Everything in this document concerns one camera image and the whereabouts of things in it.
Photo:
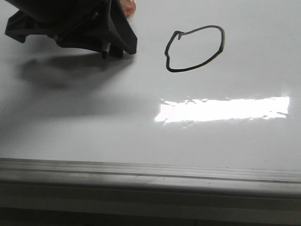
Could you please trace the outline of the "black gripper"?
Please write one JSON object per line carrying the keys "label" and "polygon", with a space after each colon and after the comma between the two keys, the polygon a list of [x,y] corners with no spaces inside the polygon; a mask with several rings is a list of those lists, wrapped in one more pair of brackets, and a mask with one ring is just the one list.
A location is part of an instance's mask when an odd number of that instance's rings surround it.
{"label": "black gripper", "polygon": [[[5,34],[24,43],[29,35],[46,35],[57,43],[82,24],[105,15],[107,0],[9,0],[18,11],[7,21]],[[135,54],[137,36],[126,19],[120,1],[110,1],[110,20],[116,41],[109,56],[123,57],[123,51]]]}

